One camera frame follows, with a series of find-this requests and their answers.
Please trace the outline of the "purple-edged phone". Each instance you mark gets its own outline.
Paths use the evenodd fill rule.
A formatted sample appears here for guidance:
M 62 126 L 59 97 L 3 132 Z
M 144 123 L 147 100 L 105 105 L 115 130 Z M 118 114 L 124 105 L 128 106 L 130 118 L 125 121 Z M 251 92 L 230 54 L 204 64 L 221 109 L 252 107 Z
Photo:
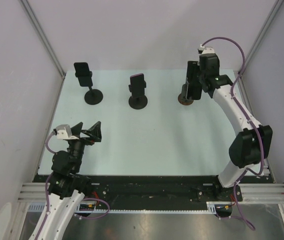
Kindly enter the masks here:
M 143 73 L 130 76 L 129 92 L 132 98 L 136 99 L 145 95 L 145 88 L 146 82 Z

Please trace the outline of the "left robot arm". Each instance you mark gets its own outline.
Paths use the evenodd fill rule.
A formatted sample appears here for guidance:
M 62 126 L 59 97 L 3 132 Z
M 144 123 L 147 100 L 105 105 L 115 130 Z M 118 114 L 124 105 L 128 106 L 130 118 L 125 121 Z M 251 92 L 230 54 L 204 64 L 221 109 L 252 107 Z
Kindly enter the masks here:
M 82 122 L 73 127 L 62 124 L 49 134 L 45 147 L 53 154 L 52 172 L 45 182 L 44 209 L 30 239 L 63 238 L 76 207 L 92 194 L 90 178 L 79 174 L 85 147 L 101 140 L 100 121 L 89 129 L 83 129 Z

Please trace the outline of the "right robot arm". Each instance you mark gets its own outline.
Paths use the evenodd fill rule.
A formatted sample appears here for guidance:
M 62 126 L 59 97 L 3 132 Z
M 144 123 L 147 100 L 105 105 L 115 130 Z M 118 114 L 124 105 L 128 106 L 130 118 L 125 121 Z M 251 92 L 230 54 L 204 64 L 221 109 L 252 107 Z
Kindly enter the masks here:
M 236 194 L 235 184 L 251 167 L 263 165 L 267 158 L 272 128 L 262 125 L 238 100 L 235 84 L 228 75 L 219 72 L 219 58 L 214 53 L 201 54 L 198 61 L 188 61 L 185 84 L 178 101 L 185 106 L 207 93 L 223 110 L 235 132 L 229 147 L 230 161 L 216 177 L 209 192 L 219 201 L 227 201 Z

